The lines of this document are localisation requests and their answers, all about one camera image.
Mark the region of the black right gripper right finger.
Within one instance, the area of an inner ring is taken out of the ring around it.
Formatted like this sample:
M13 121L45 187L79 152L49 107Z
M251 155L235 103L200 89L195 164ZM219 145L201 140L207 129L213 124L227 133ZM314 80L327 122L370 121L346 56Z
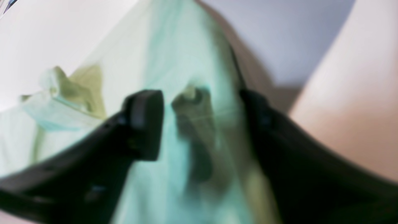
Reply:
M316 142L251 90L240 90L253 153L284 224L396 224L397 184Z

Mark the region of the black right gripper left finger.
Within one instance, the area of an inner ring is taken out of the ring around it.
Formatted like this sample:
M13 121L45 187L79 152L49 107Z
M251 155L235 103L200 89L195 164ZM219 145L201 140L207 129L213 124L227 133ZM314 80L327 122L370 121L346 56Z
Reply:
M158 159L160 90L125 98L121 110L63 152L1 179L1 210L43 224L108 224L136 161Z

